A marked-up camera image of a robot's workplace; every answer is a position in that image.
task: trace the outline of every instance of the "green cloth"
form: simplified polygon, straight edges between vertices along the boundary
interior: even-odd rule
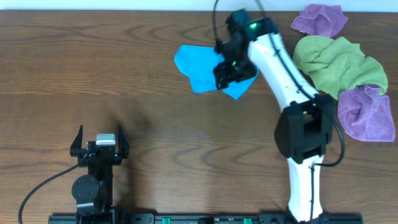
[[[334,99],[341,91],[363,84],[380,86],[380,95],[387,90],[387,77],[381,64],[372,57],[365,57],[359,44],[352,44],[344,37],[333,40],[306,36],[297,43],[293,61],[311,77],[318,90],[329,93]]]

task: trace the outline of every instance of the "table surface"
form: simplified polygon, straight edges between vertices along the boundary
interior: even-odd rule
[[[304,35],[297,12],[270,12],[291,54]],[[219,13],[217,24],[226,37]],[[383,66],[398,120],[398,14],[346,13],[340,32]],[[131,150],[114,169],[114,204],[127,211],[257,213],[284,209],[286,159],[274,142],[279,107],[263,78],[238,101],[222,92],[194,95],[174,64],[182,44],[212,46],[210,12],[0,12],[0,223],[15,223],[25,196],[76,164],[69,147],[122,124]],[[346,136],[346,157],[322,168],[329,212],[361,212],[365,223],[398,219],[398,142]],[[335,137],[325,161],[339,154]],[[77,169],[42,187],[25,223],[75,212]]]

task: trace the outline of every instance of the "purple cloth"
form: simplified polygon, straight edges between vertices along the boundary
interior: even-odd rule
[[[392,142],[396,136],[387,95],[377,85],[357,86],[338,96],[337,117],[344,131],[360,141]]]
[[[347,20],[341,6],[311,4],[300,11],[300,15],[294,19],[290,27],[308,35],[332,38],[339,33]]]

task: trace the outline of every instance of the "crumpled cloth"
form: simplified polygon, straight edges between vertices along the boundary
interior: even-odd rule
[[[177,68],[189,77],[194,93],[217,90],[213,69],[223,61],[224,57],[217,54],[213,47],[192,45],[182,45],[174,57]],[[222,91],[237,100],[248,90],[257,76],[258,70],[255,77],[241,82],[231,82]]]
[[[387,77],[381,64],[344,37],[306,36],[296,45],[293,61],[297,68],[310,76],[318,90],[329,93],[334,99],[344,90],[359,85],[375,84],[379,94],[387,90]]]
[[[377,85],[357,86],[338,97],[337,117],[354,139],[392,142],[396,136],[387,95],[379,96]]]
[[[306,32],[308,35],[334,37],[339,33],[348,18],[343,15],[341,6],[311,4],[296,17],[291,28]]]

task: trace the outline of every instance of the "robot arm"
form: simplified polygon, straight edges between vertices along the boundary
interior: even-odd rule
[[[257,40],[249,43],[248,57],[267,80],[267,83],[277,98],[280,110],[283,111],[284,108],[289,107],[292,102],[306,102],[308,98],[298,91],[296,84],[281,64],[280,58],[275,56],[276,52],[270,38],[274,39],[274,43],[280,51],[279,54],[282,60],[284,60],[295,79],[303,86],[303,89],[307,93],[315,97],[318,92],[297,70],[286,52],[280,34],[271,33],[262,35],[258,37]],[[311,167],[313,163],[322,163],[322,160],[323,156],[319,155],[306,158],[301,164],[298,164],[292,158],[287,159],[290,174],[289,210],[298,222],[307,222],[310,219],[312,186],[311,170],[309,167]],[[319,174],[320,167],[317,166],[315,167],[314,173],[314,204],[312,218],[317,218],[322,213],[319,201]]]
[[[233,12],[226,24],[231,40],[216,46],[216,51],[226,59],[222,66],[214,69],[216,82],[225,87],[228,86],[225,80],[240,82],[253,77],[255,70],[251,64],[260,70],[282,113],[275,130],[275,141],[289,165],[289,212],[297,222],[309,221],[313,190],[312,219],[315,219],[323,212],[319,201],[320,167],[314,167],[314,189],[311,167],[322,163],[325,145],[331,140],[333,126],[325,113],[333,114],[333,99],[328,95],[320,96],[304,79],[270,19],[252,21],[245,10],[240,10]],[[314,105],[297,84],[316,98],[322,109]]]

